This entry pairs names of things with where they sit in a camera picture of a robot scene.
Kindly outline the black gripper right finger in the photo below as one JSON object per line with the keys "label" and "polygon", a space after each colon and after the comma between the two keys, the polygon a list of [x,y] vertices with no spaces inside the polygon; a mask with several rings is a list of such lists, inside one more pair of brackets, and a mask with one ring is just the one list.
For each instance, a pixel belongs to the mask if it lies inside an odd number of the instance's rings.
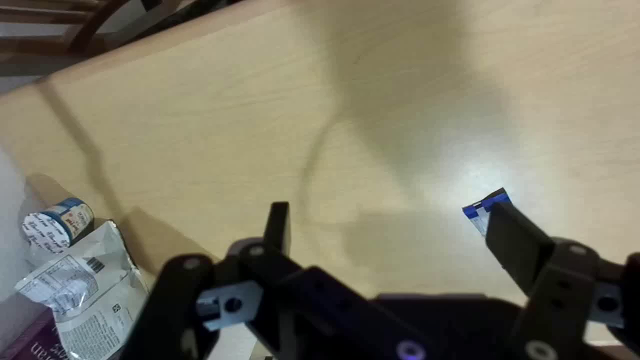
{"label": "black gripper right finger", "polygon": [[527,293],[555,242],[514,204],[497,201],[489,208],[486,246],[515,285]]}

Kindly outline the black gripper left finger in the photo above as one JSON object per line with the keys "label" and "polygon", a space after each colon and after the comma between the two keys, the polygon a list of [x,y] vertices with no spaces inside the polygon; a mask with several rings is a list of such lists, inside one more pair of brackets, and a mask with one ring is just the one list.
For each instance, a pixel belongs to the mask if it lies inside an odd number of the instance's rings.
{"label": "black gripper left finger", "polygon": [[287,232],[289,232],[287,216],[289,216],[287,201],[271,201],[270,204],[265,230],[264,230],[264,242],[281,254],[287,252]]}

